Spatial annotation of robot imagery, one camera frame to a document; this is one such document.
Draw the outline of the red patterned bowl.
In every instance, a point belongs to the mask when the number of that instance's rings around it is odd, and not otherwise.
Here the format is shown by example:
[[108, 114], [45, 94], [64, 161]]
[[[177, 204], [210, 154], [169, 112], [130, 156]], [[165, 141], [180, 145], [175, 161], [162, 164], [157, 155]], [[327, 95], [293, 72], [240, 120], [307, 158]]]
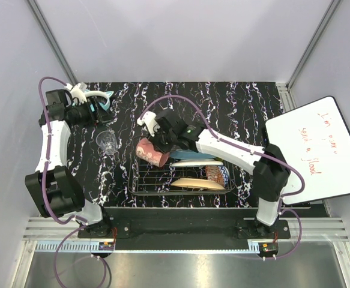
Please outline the red patterned bowl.
[[225, 166], [206, 166], [205, 173], [208, 180], [214, 181], [221, 186], [227, 186], [229, 172]]

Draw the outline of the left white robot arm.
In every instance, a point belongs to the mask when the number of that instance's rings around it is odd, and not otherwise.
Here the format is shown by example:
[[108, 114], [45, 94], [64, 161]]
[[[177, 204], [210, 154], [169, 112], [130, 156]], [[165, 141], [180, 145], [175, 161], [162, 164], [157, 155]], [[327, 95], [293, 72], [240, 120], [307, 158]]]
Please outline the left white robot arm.
[[112, 223], [105, 219], [103, 208], [85, 199], [82, 186], [67, 167], [67, 149], [73, 126], [111, 121], [109, 109], [114, 97], [112, 92], [83, 94], [84, 103], [65, 89], [48, 91], [41, 97], [43, 144], [39, 163], [35, 172], [25, 177], [25, 185], [42, 217], [53, 218], [59, 224], [76, 220], [104, 238], [111, 233]]

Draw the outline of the orange floral plate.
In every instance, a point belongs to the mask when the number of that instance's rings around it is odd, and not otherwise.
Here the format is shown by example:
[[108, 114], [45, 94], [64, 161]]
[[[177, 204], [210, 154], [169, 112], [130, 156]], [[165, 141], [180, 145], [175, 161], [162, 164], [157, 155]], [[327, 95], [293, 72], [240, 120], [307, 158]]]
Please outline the orange floral plate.
[[214, 190], [214, 191], [222, 191], [225, 189], [224, 186], [220, 184], [210, 181], [207, 179], [197, 179], [197, 178], [180, 178], [171, 183], [171, 186], [180, 187], [180, 188], [198, 188], [198, 189], [206, 189], [206, 190]]

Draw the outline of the white watermelon pattern plate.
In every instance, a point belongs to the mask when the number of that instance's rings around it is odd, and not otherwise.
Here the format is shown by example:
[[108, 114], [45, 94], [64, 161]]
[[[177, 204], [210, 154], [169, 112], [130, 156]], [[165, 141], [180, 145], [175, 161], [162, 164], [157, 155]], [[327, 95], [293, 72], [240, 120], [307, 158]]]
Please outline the white watermelon pattern plate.
[[223, 162], [213, 160], [213, 159], [206, 159], [206, 160], [181, 160], [170, 164], [170, 167], [174, 167], [174, 168], [205, 167], [205, 166], [223, 166]]

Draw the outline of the clear glass cup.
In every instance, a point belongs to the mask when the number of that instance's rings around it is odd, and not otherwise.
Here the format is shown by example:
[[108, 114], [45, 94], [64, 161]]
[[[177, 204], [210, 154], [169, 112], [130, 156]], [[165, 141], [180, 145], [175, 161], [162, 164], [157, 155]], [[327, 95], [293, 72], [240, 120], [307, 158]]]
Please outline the clear glass cup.
[[118, 150], [116, 135], [113, 130], [100, 132], [96, 137], [96, 144], [107, 155], [113, 155]]

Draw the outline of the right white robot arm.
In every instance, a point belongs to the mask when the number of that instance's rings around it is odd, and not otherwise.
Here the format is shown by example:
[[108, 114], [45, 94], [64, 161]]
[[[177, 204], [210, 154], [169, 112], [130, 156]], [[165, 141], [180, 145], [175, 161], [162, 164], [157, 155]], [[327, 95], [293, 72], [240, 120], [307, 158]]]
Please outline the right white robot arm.
[[263, 238], [277, 230], [280, 194], [291, 174], [283, 165], [279, 147], [246, 145], [224, 136], [206, 124], [188, 124], [173, 110], [164, 109], [148, 117], [149, 140], [155, 150], [169, 152], [174, 146], [210, 154], [245, 170], [253, 176], [252, 194], [258, 197], [255, 230]]

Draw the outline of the pink cup brown lid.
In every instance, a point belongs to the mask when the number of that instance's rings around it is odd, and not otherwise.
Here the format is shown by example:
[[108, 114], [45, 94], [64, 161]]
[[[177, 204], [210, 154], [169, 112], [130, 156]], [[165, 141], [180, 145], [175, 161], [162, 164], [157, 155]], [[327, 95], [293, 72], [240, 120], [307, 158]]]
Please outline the pink cup brown lid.
[[162, 153], [154, 149], [153, 144], [147, 139], [140, 139], [136, 146], [136, 156], [148, 163], [163, 167], [169, 159], [169, 153]]

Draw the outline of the teal scalloped plate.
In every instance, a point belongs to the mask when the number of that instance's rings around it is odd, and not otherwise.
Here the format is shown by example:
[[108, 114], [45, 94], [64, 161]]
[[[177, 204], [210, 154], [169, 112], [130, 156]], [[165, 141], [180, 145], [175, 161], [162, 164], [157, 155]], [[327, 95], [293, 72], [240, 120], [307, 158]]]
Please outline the teal scalloped plate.
[[175, 151], [170, 152], [169, 154], [170, 158], [177, 159], [177, 160], [207, 160], [207, 159], [213, 159], [215, 156], [200, 152], [195, 152], [192, 150], [183, 150], [183, 149], [177, 149]]

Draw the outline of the wire dish rack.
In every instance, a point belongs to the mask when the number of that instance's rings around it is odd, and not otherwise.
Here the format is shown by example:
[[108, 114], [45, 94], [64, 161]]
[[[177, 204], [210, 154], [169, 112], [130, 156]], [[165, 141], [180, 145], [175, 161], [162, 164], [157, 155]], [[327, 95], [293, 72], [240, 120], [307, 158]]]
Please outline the wire dish rack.
[[157, 167], [131, 153], [128, 190], [136, 196], [226, 194], [234, 187], [235, 166], [219, 158], [176, 151]]

